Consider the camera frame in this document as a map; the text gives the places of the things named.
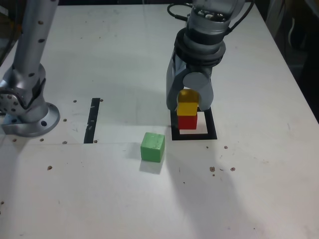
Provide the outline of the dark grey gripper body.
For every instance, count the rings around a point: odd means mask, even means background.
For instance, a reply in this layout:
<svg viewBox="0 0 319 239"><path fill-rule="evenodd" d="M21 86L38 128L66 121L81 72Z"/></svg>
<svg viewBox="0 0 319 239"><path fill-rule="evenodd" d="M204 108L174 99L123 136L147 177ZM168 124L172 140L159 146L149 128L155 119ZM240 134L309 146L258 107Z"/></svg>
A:
<svg viewBox="0 0 319 239"><path fill-rule="evenodd" d="M175 76L177 77L178 75L185 75L191 72L200 72L207 78L211 78L212 68L188 64L175 54Z"/></svg>

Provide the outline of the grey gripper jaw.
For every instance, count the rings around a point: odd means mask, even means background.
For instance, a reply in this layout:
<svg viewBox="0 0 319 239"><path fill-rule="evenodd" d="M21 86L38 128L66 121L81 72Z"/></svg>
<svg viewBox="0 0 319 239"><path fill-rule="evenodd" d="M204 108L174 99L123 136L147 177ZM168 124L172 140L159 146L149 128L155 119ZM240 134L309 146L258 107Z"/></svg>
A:
<svg viewBox="0 0 319 239"><path fill-rule="evenodd" d="M177 107L177 96L183 88L186 74L186 63L173 53L166 73L166 105L170 111L175 111Z"/></svg>
<svg viewBox="0 0 319 239"><path fill-rule="evenodd" d="M199 72L187 74L183 79L183 85L199 94L198 106L202 111L208 110L213 101L213 88L209 78Z"/></svg>

